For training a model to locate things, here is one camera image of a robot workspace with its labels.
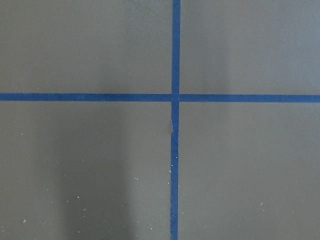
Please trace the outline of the blue tape line lengthwise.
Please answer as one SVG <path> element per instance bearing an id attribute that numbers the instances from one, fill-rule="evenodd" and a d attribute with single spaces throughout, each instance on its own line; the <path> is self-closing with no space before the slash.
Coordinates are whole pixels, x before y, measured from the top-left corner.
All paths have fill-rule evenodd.
<path id="1" fill-rule="evenodd" d="M 172 1 L 170 238 L 178 239 L 181 1 Z"/>

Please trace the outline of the blue tape line crosswise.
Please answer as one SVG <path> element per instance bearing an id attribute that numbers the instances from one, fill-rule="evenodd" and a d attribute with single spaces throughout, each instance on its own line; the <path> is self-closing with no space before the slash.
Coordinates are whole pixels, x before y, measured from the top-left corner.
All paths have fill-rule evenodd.
<path id="1" fill-rule="evenodd" d="M 181 103 L 319 103 L 319 95 L 290 94 L 130 94 L 1 93 L 1 101 L 31 102 L 173 102 Z"/>

